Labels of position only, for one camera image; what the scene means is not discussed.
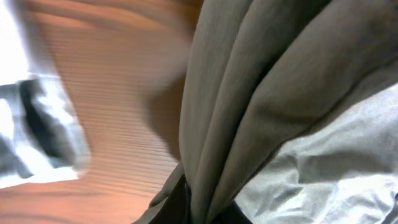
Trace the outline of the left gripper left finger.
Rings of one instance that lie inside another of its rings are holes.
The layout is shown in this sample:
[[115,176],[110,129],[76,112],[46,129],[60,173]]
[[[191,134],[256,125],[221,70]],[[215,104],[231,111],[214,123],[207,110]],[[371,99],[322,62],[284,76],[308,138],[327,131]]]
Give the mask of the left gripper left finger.
[[190,224],[191,190],[183,174],[149,224]]

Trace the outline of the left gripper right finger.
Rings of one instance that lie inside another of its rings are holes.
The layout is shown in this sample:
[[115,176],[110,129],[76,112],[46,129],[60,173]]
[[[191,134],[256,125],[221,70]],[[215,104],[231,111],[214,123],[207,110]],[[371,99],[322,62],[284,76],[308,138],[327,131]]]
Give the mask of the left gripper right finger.
[[215,224],[252,224],[235,201],[224,208],[214,220]]

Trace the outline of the khaki green shorts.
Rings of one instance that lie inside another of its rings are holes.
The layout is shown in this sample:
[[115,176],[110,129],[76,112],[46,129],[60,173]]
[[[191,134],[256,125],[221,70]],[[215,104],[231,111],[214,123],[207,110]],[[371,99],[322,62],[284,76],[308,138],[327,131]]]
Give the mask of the khaki green shorts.
[[179,124],[190,223],[397,222],[397,1],[203,2]]

